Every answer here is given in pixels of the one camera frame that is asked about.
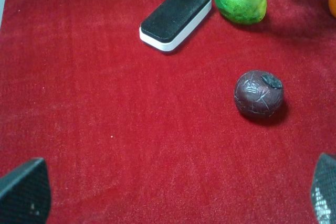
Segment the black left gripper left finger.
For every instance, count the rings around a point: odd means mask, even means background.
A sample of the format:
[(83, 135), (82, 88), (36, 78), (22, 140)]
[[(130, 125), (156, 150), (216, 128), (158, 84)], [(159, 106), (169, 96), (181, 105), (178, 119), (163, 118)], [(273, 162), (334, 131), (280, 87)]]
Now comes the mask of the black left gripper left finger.
[(51, 189), (46, 161), (32, 158), (1, 177), (1, 223), (46, 223)]

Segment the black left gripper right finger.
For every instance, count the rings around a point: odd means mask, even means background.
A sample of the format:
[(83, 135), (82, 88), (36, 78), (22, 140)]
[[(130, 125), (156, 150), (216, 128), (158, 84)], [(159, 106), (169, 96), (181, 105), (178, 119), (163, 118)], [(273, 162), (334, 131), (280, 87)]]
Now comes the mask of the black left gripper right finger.
[(322, 153), (314, 169), (311, 202), (318, 223), (335, 223), (335, 155)]

